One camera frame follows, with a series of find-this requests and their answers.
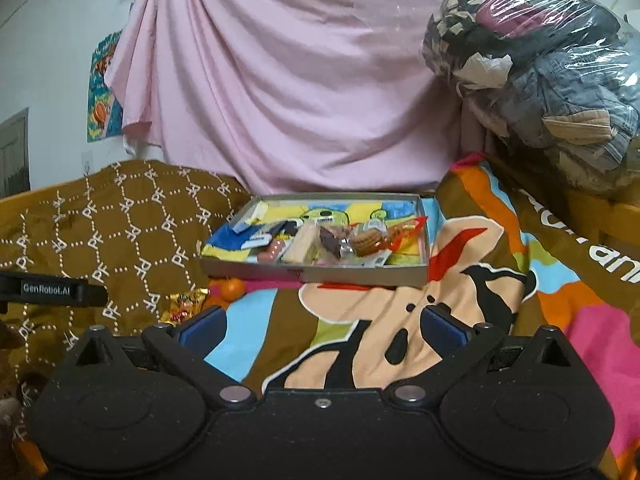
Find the brown blanket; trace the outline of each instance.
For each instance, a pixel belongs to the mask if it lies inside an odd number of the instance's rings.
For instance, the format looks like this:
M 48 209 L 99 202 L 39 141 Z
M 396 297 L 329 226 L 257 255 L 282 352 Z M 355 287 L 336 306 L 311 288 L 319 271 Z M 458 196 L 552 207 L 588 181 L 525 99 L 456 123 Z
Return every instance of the brown blanket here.
M 196 244 L 248 199 L 233 178 L 134 160 L 0 202 L 0 269 L 88 278 L 110 295 L 106 308 L 10 304 L 0 398 L 48 376 L 89 325 L 139 333 L 169 294 L 206 286 Z

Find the screw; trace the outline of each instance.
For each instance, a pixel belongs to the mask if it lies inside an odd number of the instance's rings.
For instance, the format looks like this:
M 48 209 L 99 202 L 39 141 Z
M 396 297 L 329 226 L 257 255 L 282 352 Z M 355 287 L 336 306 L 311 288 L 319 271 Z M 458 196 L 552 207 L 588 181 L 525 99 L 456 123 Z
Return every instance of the screw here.
M 220 397 L 226 402 L 237 404 L 238 402 L 244 402 L 251 397 L 251 390 L 245 386 L 227 386 L 220 390 Z
M 427 393 L 420 386 L 414 384 L 405 384 L 396 388 L 396 397 L 404 402 L 418 402 L 426 397 Z
M 324 410 L 331 405 L 331 401 L 329 399 L 316 399 L 314 404 L 321 410 Z

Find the cartoon blanket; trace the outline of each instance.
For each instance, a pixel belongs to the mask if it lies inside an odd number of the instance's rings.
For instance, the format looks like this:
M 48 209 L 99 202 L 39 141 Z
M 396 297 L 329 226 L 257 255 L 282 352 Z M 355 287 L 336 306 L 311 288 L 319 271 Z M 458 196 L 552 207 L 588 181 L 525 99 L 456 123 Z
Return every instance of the cartoon blanket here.
M 420 336 L 427 304 L 448 305 L 468 325 L 486 320 L 519 334 L 555 324 L 615 411 L 617 464 L 604 460 L 603 470 L 635 480 L 640 262 L 574 234 L 494 171 L 478 156 L 467 159 L 424 199 L 431 261 L 422 290 L 254 285 L 229 308 L 227 335 L 206 360 L 258 392 L 385 387 L 439 361 Z

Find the clothes in plastic bag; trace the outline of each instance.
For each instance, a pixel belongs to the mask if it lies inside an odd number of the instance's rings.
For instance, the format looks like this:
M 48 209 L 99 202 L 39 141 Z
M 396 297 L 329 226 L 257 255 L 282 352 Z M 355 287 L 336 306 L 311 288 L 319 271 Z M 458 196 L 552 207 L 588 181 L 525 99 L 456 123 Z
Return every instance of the clothes in plastic bag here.
M 423 1 L 367 2 L 365 18 L 395 30 L 399 17 L 425 17 L 427 65 L 512 151 L 542 150 L 569 184 L 597 194 L 640 176 L 630 156 L 640 148 L 637 31 L 594 0 Z

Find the wrapped candy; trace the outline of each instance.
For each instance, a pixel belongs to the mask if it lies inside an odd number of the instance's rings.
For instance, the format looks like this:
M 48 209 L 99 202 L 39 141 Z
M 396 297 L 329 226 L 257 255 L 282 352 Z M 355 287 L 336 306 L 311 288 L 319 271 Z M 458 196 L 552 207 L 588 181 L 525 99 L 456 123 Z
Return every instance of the wrapped candy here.
M 175 326 L 187 319 L 191 319 L 191 317 L 200 313 L 202 305 L 208 295 L 208 288 L 196 288 L 191 292 L 172 294 L 170 296 L 171 307 L 169 307 L 169 310 L 162 313 L 160 321 L 164 323 L 171 323 Z

